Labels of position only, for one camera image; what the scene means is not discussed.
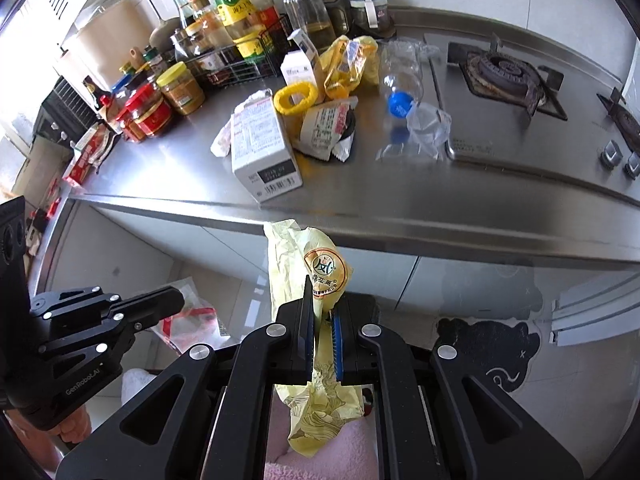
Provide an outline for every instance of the gas stove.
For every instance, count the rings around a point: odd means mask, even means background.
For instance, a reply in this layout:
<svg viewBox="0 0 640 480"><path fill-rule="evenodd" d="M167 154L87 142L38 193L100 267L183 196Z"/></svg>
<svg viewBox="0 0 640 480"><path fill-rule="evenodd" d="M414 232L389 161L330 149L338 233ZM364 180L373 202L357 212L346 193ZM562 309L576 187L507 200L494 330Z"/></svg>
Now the gas stove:
<svg viewBox="0 0 640 480"><path fill-rule="evenodd" d="M619 91L544 53L503 47L495 35L425 40L447 52L433 75L452 119L450 158L640 205L640 125Z"/></svg>

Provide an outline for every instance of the stove knob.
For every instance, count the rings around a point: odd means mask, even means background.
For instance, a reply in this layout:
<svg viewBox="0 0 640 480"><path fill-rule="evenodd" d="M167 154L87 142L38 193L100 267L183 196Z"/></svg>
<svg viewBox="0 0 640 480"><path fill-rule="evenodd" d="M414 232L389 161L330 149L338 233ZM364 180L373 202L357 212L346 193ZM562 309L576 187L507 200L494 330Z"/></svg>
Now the stove knob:
<svg viewBox="0 0 640 480"><path fill-rule="evenodd" d="M626 162L625 171L633 180L640 175L640 156L636 152L633 152Z"/></svg>
<svg viewBox="0 0 640 480"><path fill-rule="evenodd" d="M613 170L622 160L622 152L615 140L610 140L600 154L602 165L608 170Z"/></svg>

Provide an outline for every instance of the yellow plastic ring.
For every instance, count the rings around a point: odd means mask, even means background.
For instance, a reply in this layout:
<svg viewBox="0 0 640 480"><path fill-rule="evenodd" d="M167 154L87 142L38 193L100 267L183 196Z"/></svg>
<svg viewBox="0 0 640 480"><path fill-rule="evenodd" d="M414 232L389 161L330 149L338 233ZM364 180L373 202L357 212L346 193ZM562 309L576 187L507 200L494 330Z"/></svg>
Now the yellow plastic ring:
<svg viewBox="0 0 640 480"><path fill-rule="evenodd" d="M293 104L291 97L302 94L303 99L298 104ZM318 99L318 88L309 81L300 81L287 85L273 96L273 105L282 115L297 115L306 112Z"/></svg>

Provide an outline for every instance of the spice rack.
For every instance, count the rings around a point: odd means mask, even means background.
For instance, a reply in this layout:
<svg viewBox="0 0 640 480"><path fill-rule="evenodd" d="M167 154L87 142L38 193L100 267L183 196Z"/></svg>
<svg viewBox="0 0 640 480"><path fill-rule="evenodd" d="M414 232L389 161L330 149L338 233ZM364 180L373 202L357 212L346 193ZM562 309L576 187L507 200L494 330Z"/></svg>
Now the spice rack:
<svg viewBox="0 0 640 480"><path fill-rule="evenodd" d="M288 16L261 32L258 37L264 55L252 60L239 56L238 44L217 48L185 63L203 88L224 88L256 79L280 75L280 65L294 45L287 39L292 33Z"/></svg>

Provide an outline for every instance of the paper wrapper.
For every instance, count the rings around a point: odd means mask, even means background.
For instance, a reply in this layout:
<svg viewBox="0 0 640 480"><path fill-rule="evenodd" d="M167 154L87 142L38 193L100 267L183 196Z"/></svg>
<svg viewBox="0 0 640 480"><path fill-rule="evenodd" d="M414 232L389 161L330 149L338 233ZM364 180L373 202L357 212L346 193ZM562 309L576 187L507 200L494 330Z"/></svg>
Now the paper wrapper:
<svg viewBox="0 0 640 480"><path fill-rule="evenodd" d="M340 299L353 269L318 229L301 230L295 220L264 225L269 239L271 319L278 308L303 296L305 279L314 288L316 344L312 381L306 386L278 384L278 396L291 410L289 444L311 457L350 420L363 415L359 386L335 379L334 348L328 312Z"/></svg>

